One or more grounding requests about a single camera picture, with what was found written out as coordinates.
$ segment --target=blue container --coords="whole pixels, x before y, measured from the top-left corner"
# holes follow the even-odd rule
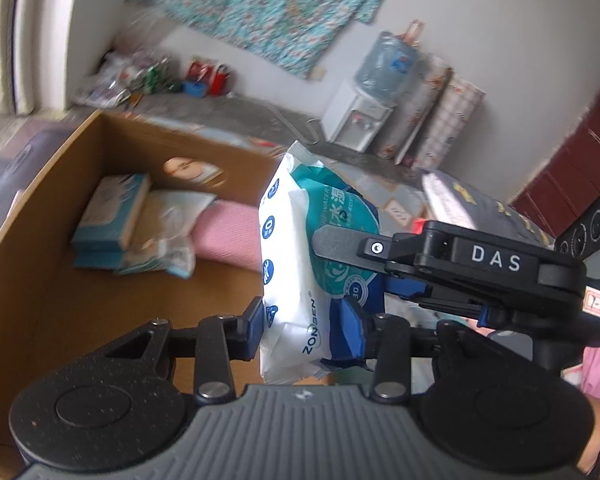
[[[419,57],[418,50],[384,31],[356,73],[356,85],[383,105],[395,106]]]
[[[204,97],[208,90],[209,86],[203,82],[184,81],[182,83],[182,91],[193,97]]]

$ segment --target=water bottle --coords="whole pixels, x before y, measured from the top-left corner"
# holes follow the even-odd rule
[[[356,85],[383,105],[395,106],[409,72],[420,57],[413,44],[423,26],[420,20],[415,20],[401,36],[381,32],[356,73]]]

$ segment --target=grey textured grip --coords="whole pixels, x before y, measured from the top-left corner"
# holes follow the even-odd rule
[[[572,468],[511,476],[477,470],[423,436],[408,410],[381,406],[357,386],[249,386],[202,408],[171,448],[110,474],[34,465],[22,480],[576,480]]]

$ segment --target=camera lens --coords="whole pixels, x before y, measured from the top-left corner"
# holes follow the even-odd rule
[[[584,224],[579,224],[576,230],[573,232],[573,238],[571,239],[571,256],[574,258],[579,257],[584,251],[584,246],[587,244],[587,228]]]
[[[600,239],[600,209],[598,209],[591,219],[591,239],[597,242]]]

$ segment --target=brown cardboard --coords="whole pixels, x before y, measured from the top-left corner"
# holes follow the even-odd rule
[[[170,177],[163,164],[174,156],[209,162],[223,174],[211,186]],[[203,260],[190,280],[72,269],[69,240],[100,178],[149,173],[154,188],[213,192],[255,206],[276,166],[265,155],[100,112],[49,160],[0,230],[0,479],[22,467],[8,410],[32,380],[149,319],[193,326],[213,314],[239,314],[262,294],[259,274]],[[185,392],[192,361],[176,367],[174,383]],[[232,367],[239,392],[261,381],[257,361]]]

